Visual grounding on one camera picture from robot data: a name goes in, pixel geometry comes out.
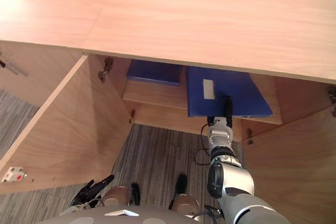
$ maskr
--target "wooden shelf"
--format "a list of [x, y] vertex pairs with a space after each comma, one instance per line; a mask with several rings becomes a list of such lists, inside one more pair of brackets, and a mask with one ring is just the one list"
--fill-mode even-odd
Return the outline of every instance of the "wooden shelf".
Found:
[[[263, 74], [250, 74], [260, 93], [270, 106], [273, 115], [267, 118], [242, 118], [258, 122], [282, 124], [282, 116], [278, 101], [274, 77]], [[145, 81], [128, 80], [122, 98], [126, 101], [183, 109], [186, 111], [187, 95], [185, 74], [181, 73], [179, 86], [168, 86]]]
[[[189, 118], [187, 109], [170, 108], [147, 103], [132, 105], [135, 109], [134, 122], [137, 124], [199, 134], [201, 127], [207, 122], [206, 117]], [[234, 118], [234, 141], [240, 142], [243, 138], [241, 126], [241, 119]], [[206, 134], [207, 128], [203, 131], [203, 135]]]

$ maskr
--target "white label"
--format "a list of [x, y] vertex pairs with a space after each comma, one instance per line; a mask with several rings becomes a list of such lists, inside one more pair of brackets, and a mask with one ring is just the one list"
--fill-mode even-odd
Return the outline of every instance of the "white label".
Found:
[[203, 94], [204, 94], [204, 99], [207, 99], [207, 100], [215, 99], [213, 80], [203, 79]]
[[118, 210], [114, 212], [108, 212], [107, 214], [104, 214], [105, 216], [119, 216], [119, 215], [128, 215], [128, 216], [139, 216], [138, 213], [132, 212], [130, 210]]

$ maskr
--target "wooden cabinet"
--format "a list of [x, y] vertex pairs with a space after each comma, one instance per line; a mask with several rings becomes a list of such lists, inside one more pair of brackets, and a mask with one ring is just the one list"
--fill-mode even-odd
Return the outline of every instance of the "wooden cabinet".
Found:
[[[256, 194], [294, 223], [336, 219], [336, 125], [326, 93], [336, 83], [335, 0], [0, 0], [0, 7], [0, 58], [20, 70], [1, 69], [1, 87], [40, 106], [0, 160], [1, 177], [11, 166], [28, 176], [1, 183], [0, 193], [102, 179], [132, 123], [200, 133], [206, 120], [187, 117], [183, 75], [179, 87], [127, 81], [134, 58], [250, 72], [274, 113], [234, 118], [236, 141], [253, 133], [254, 143], [243, 145]], [[113, 66], [102, 83], [106, 57]]]
[[126, 140], [130, 116], [112, 73], [97, 77], [104, 57], [81, 56], [0, 161], [28, 177], [1, 183], [0, 193], [101, 180], [112, 170]]

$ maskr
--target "black cable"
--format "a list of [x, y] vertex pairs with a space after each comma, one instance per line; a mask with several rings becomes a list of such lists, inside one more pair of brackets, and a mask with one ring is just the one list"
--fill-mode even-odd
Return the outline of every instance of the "black cable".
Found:
[[204, 130], [204, 127], [207, 126], [207, 125], [208, 125], [208, 124], [206, 123], [206, 124], [204, 124], [204, 125], [202, 126], [202, 128], [201, 128], [201, 133], [200, 133], [200, 135], [199, 135], [199, 139], [201, 140], [202, 148], [201, 148], [201, 149], [198, 149], [197, 152], [196, 152], [195, 155], [194, 155], [194, 162], [195, 162], [195, 164], [196, 164], [196, 165], [200, 165], [200, 166], [210, 165], [210, 163], [204, 163], [204, 164], [202, 164], [202, 163], [197, 162], [197, 160], [196, 160], [197, 155], [198, 155], [198, 153], [199, 153], [200, 151], [205, 151], [206, 155], [210, 156], [210, 155], [209, 155], [209, 152], [208, 152], [209, 149], [208, 149], [208, 148], [205, 148], [204, 143], [203, 143], [203, 130]]
[[202, 216], [202, 215], [208, 215], [211, 219], [213, 224], [217, 224], [217, 220], [218, 218], [224, 218], [224, 216], [222, 214], [214, 214], [212, 211], [215, 211], [216, 213], [220, 210], [220, 208], [215, 208], [209, 205], [204, 205], [204, 208], [207, 211], [200, 211], [198, 213], [196, 213], [192, 218], [195, 219], [198, 216]]
[[200, 139], [201, 139], [201, 143], [202, 143], [202, 148], [203, 148], [203, 150], [205, 151], [206, 155], [208, 155], [208, 156], [210, 157], [210, 154], [209, 154], [209, 152], [208, 152], [208, 148], [205, 148], [204, 143], [203, 143], [203, 130], [204, 130], [204, 127], [205, 127], [205, 126], [208, 126], [208, 124], [206, 123], [206, 124], [204, 124], [204, 125], [202, 126], [202, 128], [201, 128], [201, 133], [200, 133], [199, 137], [200, 137]]

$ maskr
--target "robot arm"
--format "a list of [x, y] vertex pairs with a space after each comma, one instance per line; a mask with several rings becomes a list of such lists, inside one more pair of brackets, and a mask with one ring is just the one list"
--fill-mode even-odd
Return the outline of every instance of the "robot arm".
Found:
[[262, 199], [254, 196], [254, 182], [232, 149], [232, 116], [210, 119], [211, 165], [207, 190], [217, 199], [227, 224], [290, 224]]

